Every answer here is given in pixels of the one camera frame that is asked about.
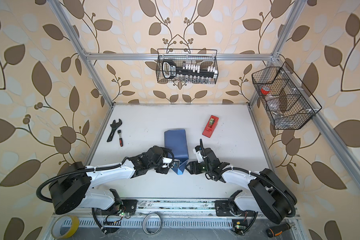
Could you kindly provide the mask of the light blue wrapping paper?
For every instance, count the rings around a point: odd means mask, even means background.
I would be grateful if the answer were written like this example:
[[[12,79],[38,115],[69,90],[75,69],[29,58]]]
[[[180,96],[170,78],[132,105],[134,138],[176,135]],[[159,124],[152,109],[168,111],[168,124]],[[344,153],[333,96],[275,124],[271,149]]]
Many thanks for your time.
[[[164,133],[165,148],[174,154],[176,165],[173,171],[182,175],[189,160],[189,152],[185,129],[167,130]]]

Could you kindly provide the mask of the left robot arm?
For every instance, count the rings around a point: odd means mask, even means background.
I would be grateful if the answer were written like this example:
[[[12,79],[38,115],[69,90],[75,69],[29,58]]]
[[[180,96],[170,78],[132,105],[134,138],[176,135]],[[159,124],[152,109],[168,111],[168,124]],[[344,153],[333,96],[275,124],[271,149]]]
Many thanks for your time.
[[[57,215],[76,208],[115,212],[122,203],[117,191],[100,190],[100,185],[143,176],[150,170],[166,175],[175,162],[171,150],[158,146],[137,156],[125,157],[117,164],[93,167],[77,162],[68,172],[42,183],[36,190],[36,196],[44,202],[52,203]]]

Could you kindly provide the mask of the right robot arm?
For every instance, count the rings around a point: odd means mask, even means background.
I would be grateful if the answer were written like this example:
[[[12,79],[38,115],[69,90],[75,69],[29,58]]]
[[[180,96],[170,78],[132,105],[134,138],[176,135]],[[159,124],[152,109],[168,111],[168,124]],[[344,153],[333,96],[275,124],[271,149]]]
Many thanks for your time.
[[[253,172],[234,167],[221,162],[212,149],[202,146],[195,147],[193,152],[197,160],[186,166],[191,175],[205,174],[208,180],[234,184],[251,192],[247,197],[237,190],[228,198],[226,212],[230,215],[239,217],[246,211],[262,213],[275,224],[296,215],[297,198],[272,170]]]

